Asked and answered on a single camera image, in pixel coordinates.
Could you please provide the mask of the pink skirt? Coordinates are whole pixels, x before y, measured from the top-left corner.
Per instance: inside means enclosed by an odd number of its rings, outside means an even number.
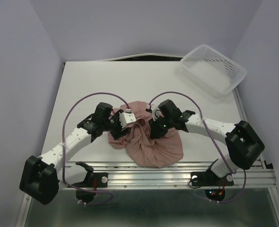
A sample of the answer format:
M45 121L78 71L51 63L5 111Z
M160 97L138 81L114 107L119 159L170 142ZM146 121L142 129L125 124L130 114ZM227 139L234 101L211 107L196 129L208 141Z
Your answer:
M152 114L146 111L147 103L134 101L128 105L135 114L136 123L131 125L126 136L118 140L109 133L109 145L114 149L125 149L139 166L160 168L182 160L184 153L179 132L173 128L163 138L151 139L149 120Z

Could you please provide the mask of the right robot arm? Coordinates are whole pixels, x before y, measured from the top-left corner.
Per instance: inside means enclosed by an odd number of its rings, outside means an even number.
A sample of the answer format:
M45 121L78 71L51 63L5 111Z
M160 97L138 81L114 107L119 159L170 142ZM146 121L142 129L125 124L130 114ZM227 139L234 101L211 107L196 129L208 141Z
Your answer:
M161 139L169 129L195 133L209 137L212 142L226 145L228 154L221 155L204 172L191 173L192 186L232 186L232 174L237 169L248 170L265 149L265 145L252 126L246 121L238 123L219 122L199 116L194 111L182 112L171 100L158 106L147 105L152 114L149 121L151 139Z

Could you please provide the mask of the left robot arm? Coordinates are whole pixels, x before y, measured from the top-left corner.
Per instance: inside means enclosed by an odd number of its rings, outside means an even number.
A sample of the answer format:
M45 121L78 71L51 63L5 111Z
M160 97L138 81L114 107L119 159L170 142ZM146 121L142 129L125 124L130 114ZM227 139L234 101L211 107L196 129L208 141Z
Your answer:
M62 142L50 151L38 157L30 156L25 161L19 189L46 205L66 187L76 188L78 183L89 186L93 182L93 168L84 162L66 167L66 162L104 132L110 132L115 139L127 135L130 124L135 121L136 117L129 108L114 112L112 105L99 103L95 112L78 123L69 135L62 132Z

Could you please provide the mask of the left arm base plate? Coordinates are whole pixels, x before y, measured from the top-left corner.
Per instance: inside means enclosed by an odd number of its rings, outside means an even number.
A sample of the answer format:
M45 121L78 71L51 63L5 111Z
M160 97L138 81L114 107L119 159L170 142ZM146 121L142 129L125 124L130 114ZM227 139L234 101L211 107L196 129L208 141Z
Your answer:
M108 173L87 173L84 177L81 177L80 180L69 180L70 184L80 187L80 188L92 188L94 190L98 188L107 188L108 186Z

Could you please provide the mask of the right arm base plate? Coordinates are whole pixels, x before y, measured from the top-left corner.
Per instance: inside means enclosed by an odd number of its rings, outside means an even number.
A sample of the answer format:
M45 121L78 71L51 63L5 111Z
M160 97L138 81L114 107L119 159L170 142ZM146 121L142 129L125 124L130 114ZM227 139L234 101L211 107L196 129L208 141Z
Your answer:
M200 187L219 187L219 186L234 186L233 178L230 180L227 177L231 177L231 174L227 174L224 177L218 177L212 172L191 172L188 185L191 188Z

